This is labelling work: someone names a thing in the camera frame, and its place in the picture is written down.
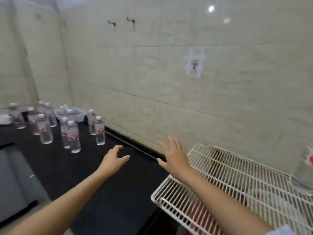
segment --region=hand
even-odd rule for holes
[[[183,180],[184,176],[192,170],[185,149],[182,147],[178,139],[172,138],[169,134],[167,137],[171,143],[170,149],[165,142],[159,141],[159,144],[164,149],[167,162],[162,161],[160,158],[158,158],[157,161],[168,173]]]
[[[130,158],[129,155],[122,158],[117,157],[117,153],[122,149],[122,145],[116,145],[114,148],[110,149],[108,153],[104,156],[100,166],[96,170],[96,174],[100,175],[101,178],[109,178],[115,174],[125,162]]]

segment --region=bright light spot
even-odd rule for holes
[[[214,11],[214,9],[215,9],[215,6],[209,6],[209,12]]]
[[[230,18],[225,18],[224,20],[223,20],[223,23],[224,24],[228,24],[230,22]]]

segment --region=wire rack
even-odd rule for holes
[[[196,144],[187,154],[202,177],[257,213],[275,229],[288,224],[313,233],[313,199],[288,184],[288,175],[215,146]],[[224,234],[202,202],[169,175],[151,200],[193,234]]]

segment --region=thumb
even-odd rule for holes
[[[166,162],[164,162],[161,158],[157,158],[157,161],[158,161],[159,165],[165,169]]]
[[[126,156],[120,158],[119,160],[122,162],[122,165],[123,165],[125,162],[127,162],[129,160],[129,158],[131,158],[131,156],[126,155]]]

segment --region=person's right arm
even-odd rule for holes
[[[168,135],[170,148],[160,141],[166,161],[158,163],[167,172],[180,179],[203,202],[221,229],[228,235],[264,235],[272,226],[239,201],[200,176],[189,164],[184,148],[177,139]]]

